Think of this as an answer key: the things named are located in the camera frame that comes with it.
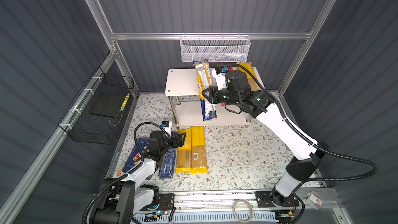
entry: white shelf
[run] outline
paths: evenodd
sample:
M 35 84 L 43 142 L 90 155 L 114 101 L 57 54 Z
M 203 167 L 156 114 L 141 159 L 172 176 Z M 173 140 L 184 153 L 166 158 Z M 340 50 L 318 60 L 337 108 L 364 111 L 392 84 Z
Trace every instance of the white shelf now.
M 227 106 L 228 109 L 239 112 L 237 106 Z M 178 124 L 174 124 L 177 127 L 201 127 L 201 126 L 227 126 L 227 125 L 249 125 L 246 122 L 246 118 L 249 116 L 248 113 L 241 112 L 236 114 L 228 112 L 221 106 L 216 104 L 217 118 L 213 118 L 208 121 L 203 121 L 202 107 L 200 101 L 182 101 L 181 105 L 176 106 L 176 113 L 178 116 Z
M 264 86 L 257 68 L 253 67 L 254 73 L 258 81 Z M 212 76 L 213 86 L 217 86 L 215 78 Z M 198 81 L 196 77 L 196 69 L 169 69 L 167 74 L 166 96 L 186 96 L 186 95 L 199 95 Z

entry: wire mesh basket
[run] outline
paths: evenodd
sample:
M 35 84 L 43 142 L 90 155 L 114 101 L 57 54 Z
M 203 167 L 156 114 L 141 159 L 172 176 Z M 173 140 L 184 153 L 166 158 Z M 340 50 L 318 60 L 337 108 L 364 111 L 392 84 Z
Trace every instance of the wire mesh basket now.
M 237 39 L 186 39 L 180 38 L 183 62 L 245 62 L 249 54 L 249 36 Z
M 67 132 L 73 141 L 98 144 L 117 143 L 132 106 L 133 89 L 134 83 L 131 77 L 103 73 L 90 89 L 84 89 L 84 97 L 78 106 L 70 109 L 71 104 L 58 126 Z M 103 98 L 104 95 L 124 99 L 122 105 L 113 107 L 116 109 L 111 111 L 115 115 L 113 117 L 93 113 L 97 100 Z M 62 121 L 71 111 L 69 120 Z

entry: metal table leg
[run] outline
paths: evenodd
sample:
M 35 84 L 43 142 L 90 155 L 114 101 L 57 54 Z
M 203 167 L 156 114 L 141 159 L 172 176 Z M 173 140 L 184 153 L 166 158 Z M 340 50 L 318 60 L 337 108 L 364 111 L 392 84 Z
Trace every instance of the metal table leg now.
M 249 115 L 249 116 L 246 118 L 246 123 L 251 123 L 251 115 Z
M 246 118 L 246 123 L 251 123 L 251 115 Z
M 168 96 L 168 98 L 170 101 L 170 106 L 172 107 L 172 112 L 173 112 L 173 116 L 174 116 L 174 124 L 179 124 L 180 122 L 178 121 L 178 118 L 177 118 L 176 107 L 174 106 L 174 102 L 173 102 L 173 96 Z
M 177 106 L 181 105 L 180 99 L 176 96 Z

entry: black mounting plate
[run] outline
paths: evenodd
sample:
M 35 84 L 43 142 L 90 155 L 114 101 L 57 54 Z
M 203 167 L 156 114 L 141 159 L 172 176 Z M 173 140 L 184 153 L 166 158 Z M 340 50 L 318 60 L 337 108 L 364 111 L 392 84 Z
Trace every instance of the black mounting plate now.
M 273 199 L 271 198 L 270 193 L 270 191 L 256 191 L 256 201 L 259 208 L 277 207 L 272 202 Z M 292 200 L 294 203 L 291 201 L 290 202 L 293 204 L 293 206 L 298 207 L 300 205 L 296 197 L 293 197 Z M 286 203 L 283 207 L 291 207 L 291 205 Z
M 147 205 L 143 207 L 140 211 L 158 211 L 164 209 L 164 211 L 171 211 L 174 207 L 174 194 L 160 194 L 159 206 L 153 209 L 152 205 Z

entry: gray wall panel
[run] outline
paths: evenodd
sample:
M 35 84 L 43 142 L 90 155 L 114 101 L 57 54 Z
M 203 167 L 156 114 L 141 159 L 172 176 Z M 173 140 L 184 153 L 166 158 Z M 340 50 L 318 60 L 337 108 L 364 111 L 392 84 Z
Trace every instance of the gray wall panel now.
M 109 49 L 84 0 L 0 0 L 0 11 L 3 205 Z M 67 139 L 14 223 L 79 221 L 115 145 Z
M 177 40 L 118 41 L 141 92 L 164 91 L 167 72 L 172 68 L 193 68 L 181 61 Z M 296 57 L 301 40 L 253 40 L 248 61 L 257 70 L 268 89 L 278 89 Z
M 325 0 L 99 0 L 113 32 L 304 32 Z
M 364 180 L 327 182 L 355 223 L 388 222 L 397 210 L 397 17 L 398 0 L 338 0 L 285 94 L 310 136 L 380 166 Z M 368 169 L 328 156 L 320 166 L 326 177 Z

